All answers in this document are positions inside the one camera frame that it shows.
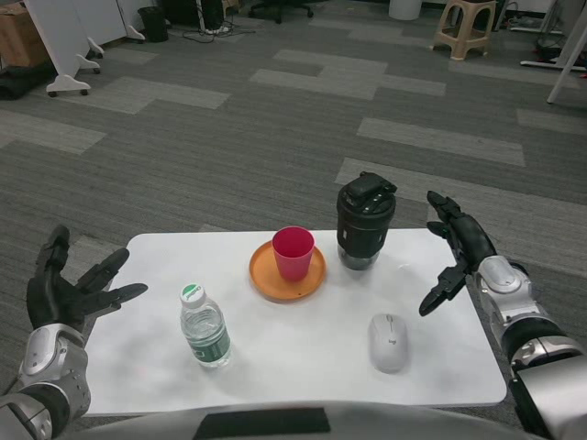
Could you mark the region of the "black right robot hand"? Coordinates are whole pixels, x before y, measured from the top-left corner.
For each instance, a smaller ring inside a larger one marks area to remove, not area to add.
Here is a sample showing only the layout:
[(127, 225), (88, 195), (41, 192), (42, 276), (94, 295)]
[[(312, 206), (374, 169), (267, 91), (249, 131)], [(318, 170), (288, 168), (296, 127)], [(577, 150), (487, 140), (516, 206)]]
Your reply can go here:
[(471, 215), (463, 213), (453, 199), (433, 191), (427, 192), (426, 199), (438, 217), (438, 221), (427, 222), (426, 228), (447, 241), (456, 265), (444, 268), (437, 276), (437, 285), (419, 306), (421, 316), (431, 314), (445, 301), (452, 301), (482, 261), (497, 254), (480, 224)]

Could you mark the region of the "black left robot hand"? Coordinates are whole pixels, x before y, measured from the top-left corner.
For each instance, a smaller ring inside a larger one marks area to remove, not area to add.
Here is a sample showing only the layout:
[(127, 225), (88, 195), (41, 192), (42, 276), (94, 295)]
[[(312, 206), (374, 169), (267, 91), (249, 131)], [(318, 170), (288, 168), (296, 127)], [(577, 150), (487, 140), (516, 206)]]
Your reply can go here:
[(144, 283), (133, 283), (112, 291), (106, 285), (127, 262), (130, 253), (120, 248), (93, 265), (74, 284), (61, 276), (70, 248), (70, 231), (57, 225), (41, 247), (34, 276), (28, 281), (27, 310), (32, 327), (62, 324), (82, 331), (85, 318), (110, 309), (118, 310), (123, 303), (148, 290)]

